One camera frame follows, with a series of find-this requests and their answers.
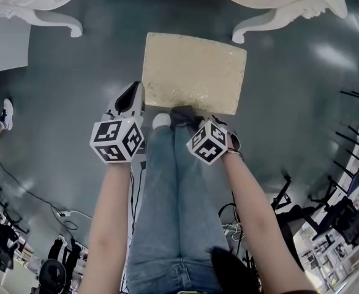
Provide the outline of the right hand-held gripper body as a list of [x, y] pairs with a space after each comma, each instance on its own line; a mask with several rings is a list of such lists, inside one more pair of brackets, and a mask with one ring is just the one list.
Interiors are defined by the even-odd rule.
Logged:
[[214, 115], [204, 120], [198, 131], [186, 143], [189, 152], [207, 165], [212, 165], [227, 152], [227, 148], [240, 151], [241, 143], [227, 123]]

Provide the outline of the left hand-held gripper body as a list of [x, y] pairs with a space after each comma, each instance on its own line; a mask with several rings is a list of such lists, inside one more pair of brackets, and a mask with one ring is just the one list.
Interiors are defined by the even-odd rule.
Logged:
[[94, 123], [89, 145], [102, 162], [129, 163], [135, 155], [145, 153], [143, 113], [143, 109], [120, 112], [110, 108]]

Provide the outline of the dark blue cloth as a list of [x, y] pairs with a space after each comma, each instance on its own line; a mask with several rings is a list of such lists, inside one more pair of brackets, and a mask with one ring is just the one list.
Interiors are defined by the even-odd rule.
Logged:
[[205, 120], [202, 116], [197, 116], [192, 106], [183, 105], [173, 107], [170, 111], [172, 127], [191, 127], [194, 130]]

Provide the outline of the cream upholstered stool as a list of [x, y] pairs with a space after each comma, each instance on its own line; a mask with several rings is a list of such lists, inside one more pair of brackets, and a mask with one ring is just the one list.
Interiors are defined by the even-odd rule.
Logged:
[[235, 115], [246, 60], [246, 50], [226, 43], [150, 32], [142, 72], [145, 102]]

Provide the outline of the person's right forearm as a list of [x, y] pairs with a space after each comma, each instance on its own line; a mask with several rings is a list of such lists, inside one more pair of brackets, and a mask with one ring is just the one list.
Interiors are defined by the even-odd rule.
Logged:
[[264, 294], [314, 294], [314, 287], [289, 252], [263, 189], [246, 164], [235, 153], [224, 154], [222, 162]]

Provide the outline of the person's left forearm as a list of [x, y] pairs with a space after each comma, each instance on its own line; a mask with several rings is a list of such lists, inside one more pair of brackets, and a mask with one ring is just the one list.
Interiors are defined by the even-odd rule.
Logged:
[[108, 164], [78, 294], [119, 294], [127, 253], [130, 163]]

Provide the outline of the thin wrist band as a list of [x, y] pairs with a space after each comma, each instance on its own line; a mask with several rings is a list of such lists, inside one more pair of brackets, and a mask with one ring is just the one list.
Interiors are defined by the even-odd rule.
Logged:
[[238, 156], [241, 158], [241, 160], [244, 161], [244, 157], [243, 157], [242, 153], [241, 153], [239, 150], [236, 150], [235, 148], [230, 148], [230, 147], [228, 147], [228, 148], [227, 148], [227, 152], [228, 152], [229, 154], [236, 154], [236, 155], [238, 155]]

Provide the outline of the person's left white shoe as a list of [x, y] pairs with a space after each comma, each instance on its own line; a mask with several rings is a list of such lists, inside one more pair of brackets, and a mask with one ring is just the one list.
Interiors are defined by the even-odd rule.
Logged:
[[159, 127], [170, 127], [171, 126], [171, 118], [168, 113], [159, 113], [157, 114], [152, 123], [153, 130], [156, 130]]

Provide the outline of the person's blue jeans legs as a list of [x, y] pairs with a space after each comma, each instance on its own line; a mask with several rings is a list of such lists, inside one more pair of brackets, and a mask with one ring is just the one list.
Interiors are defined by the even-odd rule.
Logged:
[[127, 261], [129, 294], [221, 294], [210, 259], [228, 249], [202, 164], [186, 148], [186, 127], [155, 128], [146, 154], [142, 205]]

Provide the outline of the white power strip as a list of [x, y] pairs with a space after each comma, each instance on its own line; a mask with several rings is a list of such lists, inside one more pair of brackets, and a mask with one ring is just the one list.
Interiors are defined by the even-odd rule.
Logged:
[[237, 235], [241, 233], [241, 225], [239, 224], [222, 224], [225, 236]]

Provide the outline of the white cabinet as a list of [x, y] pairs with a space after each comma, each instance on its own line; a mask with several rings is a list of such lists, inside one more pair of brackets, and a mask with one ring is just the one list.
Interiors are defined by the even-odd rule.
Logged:
[[23, 20], [0, 17], [0, 72], [28, 65], [30, 32]]

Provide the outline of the black office chair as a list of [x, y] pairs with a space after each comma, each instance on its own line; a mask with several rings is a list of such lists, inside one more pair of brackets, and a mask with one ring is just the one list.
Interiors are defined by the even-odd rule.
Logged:
[[335, 230], [343, 237], [348, 245], [359, 245], [359, 210], [353, 205], [353, 201], [343, 197], [334, 205], [326, 205], [327, 214], [318, 224], [311, 216], [306, 216], [306, 222], [316, 231], [313, 241], [321, 236], [326, 236]]

